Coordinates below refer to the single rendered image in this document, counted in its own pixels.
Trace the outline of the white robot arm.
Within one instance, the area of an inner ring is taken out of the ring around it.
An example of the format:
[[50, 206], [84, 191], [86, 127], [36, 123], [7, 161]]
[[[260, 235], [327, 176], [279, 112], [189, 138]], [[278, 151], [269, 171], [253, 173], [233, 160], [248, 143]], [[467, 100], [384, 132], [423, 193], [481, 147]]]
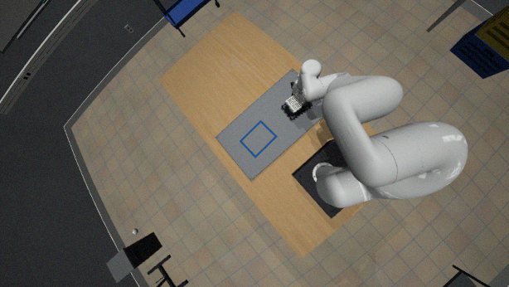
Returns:
[[342, 168], [330, 163], [314, 167], [313, 179], [324, 202], [344, 208], [375, 198], [423, 197], [446, 187], [463, 171], [467, 140], [450, 124], [422, 121], [367, 134], [362, 124], [390, 114], [402, 101], [398, 81], [383, 75], [348, 73], [320, 78], [321, 71], [318, 61], [305, 61], [297, 89], [306, 102], [323, 99], [323, 118], [347, 164]]

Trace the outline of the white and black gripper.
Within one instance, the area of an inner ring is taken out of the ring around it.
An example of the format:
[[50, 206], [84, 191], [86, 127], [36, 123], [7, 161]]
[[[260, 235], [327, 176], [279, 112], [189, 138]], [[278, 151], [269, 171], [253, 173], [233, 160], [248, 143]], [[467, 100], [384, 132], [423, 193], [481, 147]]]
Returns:
[[294, 95], [297, 98], [297, 100], [302, 104], [302, 108], [312, 107], [313, 106], [312, 102], [306, 103], [305, 99], [303, 98], [302, 92], [300, 93], [300, 91], [297, 89], [297, 80], [295, 81], [295, 83], [293, 81], [290, 82], [290, 84], [291, 84], [291, 88], [292, 88], [292, 96]]

